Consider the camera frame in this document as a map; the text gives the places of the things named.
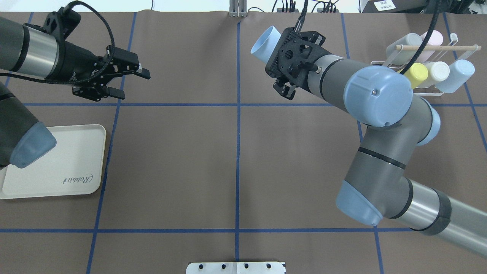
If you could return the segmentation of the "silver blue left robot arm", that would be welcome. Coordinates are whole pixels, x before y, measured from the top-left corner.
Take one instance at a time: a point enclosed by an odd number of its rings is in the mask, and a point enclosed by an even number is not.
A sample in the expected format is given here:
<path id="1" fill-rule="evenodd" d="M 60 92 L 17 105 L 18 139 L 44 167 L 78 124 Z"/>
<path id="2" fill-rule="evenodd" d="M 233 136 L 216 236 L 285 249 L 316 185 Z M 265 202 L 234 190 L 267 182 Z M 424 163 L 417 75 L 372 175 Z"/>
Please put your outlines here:
<path id="1" fill-rule="evenodd" d="M 150 79 L 137 54 L 108 45 L 103 56 L 68 42 L 80 24 L 80 14 L 51 12 L 42 26 L 1 17 L 1 168 L 24 168 L 56 146 L 56 139 L 23 102 L 31 92 L 37 99 L 48 90 L 60 94 L 62 85 L 91 101 L 123 100 L 122 89 L 108 84 L 135 75 Z"/>

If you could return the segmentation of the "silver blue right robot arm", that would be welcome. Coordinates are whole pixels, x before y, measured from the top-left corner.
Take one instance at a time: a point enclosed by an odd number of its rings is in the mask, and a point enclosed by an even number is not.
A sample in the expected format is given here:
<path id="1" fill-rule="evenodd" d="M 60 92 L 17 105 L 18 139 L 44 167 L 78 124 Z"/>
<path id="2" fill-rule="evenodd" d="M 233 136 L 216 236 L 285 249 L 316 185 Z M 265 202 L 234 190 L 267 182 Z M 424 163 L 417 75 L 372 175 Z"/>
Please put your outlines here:
<path id="1" fill-rule="evenodd" d="M 336 206 L 364 225 L 396 220 L 486 257 L 485 212 L 404 176 L 415 148 L 438 134 L 437 111 L 405 76 L 332 54 L 324 40 L 316 31 L 271 26 L 250 52 L 282 97 L 292 100 L 302 88 L 367 126 Z"/>

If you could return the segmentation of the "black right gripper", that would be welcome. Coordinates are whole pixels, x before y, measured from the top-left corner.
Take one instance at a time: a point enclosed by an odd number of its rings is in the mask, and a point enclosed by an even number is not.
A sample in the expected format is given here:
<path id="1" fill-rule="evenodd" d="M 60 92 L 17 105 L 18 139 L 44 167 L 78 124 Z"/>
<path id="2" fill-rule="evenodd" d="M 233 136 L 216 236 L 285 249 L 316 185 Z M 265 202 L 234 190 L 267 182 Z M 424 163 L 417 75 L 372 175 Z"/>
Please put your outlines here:
<path id="1" fill-rule="evenodd" d="M 326 55 L 322 47 L 325 40 L 317 31 L 297 32 L 293 27 L 283 30 L 266 64 L 266 73 L 275 79 L 273 88 L 280 96 L 292 100 L 296 88 L 310 91 L 308 74 L 322 70 L 315 62 Z"/>

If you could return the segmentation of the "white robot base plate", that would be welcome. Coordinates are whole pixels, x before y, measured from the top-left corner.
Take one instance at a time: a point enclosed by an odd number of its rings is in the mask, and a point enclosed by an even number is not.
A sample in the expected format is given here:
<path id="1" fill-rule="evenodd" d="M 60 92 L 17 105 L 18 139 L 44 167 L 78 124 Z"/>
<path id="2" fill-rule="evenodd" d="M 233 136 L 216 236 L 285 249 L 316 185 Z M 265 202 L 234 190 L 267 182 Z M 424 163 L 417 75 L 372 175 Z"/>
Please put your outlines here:
<path id="1" fill-rule="evenodd" d="M 193 262 L 186 274 L 285 274 L 286 265 L 278 261 Z"/>

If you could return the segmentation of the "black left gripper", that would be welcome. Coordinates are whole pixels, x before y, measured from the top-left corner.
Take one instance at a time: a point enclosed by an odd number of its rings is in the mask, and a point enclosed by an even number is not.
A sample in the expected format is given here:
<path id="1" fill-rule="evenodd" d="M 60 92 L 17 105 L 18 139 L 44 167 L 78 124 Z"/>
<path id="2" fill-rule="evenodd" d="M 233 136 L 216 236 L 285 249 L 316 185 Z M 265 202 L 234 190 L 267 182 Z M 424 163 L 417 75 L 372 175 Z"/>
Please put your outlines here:
<path id="1" fill-rule="evenodd" d="M 64 42 L 64 49 L 53 71 L 53 80 L 68 82 L 73 95 L 92 101 L 107 97 L 124 100 L 123 90 L 108 87 L 107 84 L 113 78 L 132 74 L 151 79 L 150 71 L 141 67 L 135 53 L 108 45 L 105 56 L 98 57 L 87 49 Z"/>

